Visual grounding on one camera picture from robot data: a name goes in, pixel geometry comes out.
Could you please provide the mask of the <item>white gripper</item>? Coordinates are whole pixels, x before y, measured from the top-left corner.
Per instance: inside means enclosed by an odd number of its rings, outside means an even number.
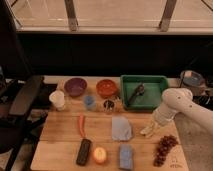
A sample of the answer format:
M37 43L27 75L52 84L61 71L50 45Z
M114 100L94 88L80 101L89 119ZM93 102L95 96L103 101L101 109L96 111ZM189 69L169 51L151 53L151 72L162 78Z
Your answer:
M166 105L160 105L159 107L157 107L153 112L154 121L151 121L147 126L147 131L150 132L147 137L152 137L155 133L158 132L160 126L167 125L174 119L175 115L176 111Z

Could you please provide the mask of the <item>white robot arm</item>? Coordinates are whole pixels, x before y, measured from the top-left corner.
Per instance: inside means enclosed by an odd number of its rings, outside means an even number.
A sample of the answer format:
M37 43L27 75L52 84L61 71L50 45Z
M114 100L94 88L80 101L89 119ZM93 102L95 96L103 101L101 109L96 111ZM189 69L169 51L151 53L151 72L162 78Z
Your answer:
M168 88L162 93L161 104L153 111L151 122L140 131L151 137L159 128L172 121L177 113L183 113L213 135L213 111L193 101L187 88Z

